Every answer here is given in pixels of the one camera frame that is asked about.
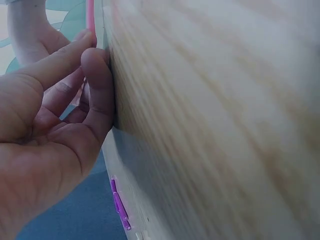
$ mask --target blue floor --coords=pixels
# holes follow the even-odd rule
[[[91,174],[65,199],[25,226],[16,239],[126,240],[102,153]]]

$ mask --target light wood surface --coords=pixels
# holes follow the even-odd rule
[[[128,239],[320,239],[320,1],[102,3]]]

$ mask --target hand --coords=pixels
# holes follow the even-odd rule
[[[79,184],[112,127],[108,56],[90,48],[92,34],[84,33],[52,55],[0,77],[0,239],[13,239]],[[70,74],[84,74],[88,88],[79,106],[60,120],[81,84]]]

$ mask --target purple clip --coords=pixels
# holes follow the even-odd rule
[[[125,230],[128,230],[128,231],[131,230],[130,223],[127,220],[122,220],[121,219],[121,222],[122,222],[123,227],[124,227]]]
[[[128,220],[129,219],[128,214],[127,214],[126,209],[125,209],[125,207],[124,207],[124,205],[123,205],[123,203],[122,203],[122,201],[120,199],[119,194],[117,192],[114,192],[113,193],[113,197],[114,197],[115,203],[116,203],[116,205],[118,207],[119,215],[120,215],[121,220]]]
[[[117,192],[116,181],[113,178],[110,181],[110,185],[111,185],[112,193],[116,193]]]
[[[130,223],[128,222],[129,217],[128,217],[127,211],[121,201],[119,193],[117,192],[116,181],[114,178],[111,178],[110,185],[111,185],[115,210],[120,216],[120,219],[121,219],[121,222],[122,222],[124,229],[129,231],[129,230],[131,230]]]

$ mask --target pink edge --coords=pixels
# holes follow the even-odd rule
[[[86,0],[86,13],[85,13],[86,28],[94,34],[94,45],[97,45],[97,35],[95,27],[95,0]]]

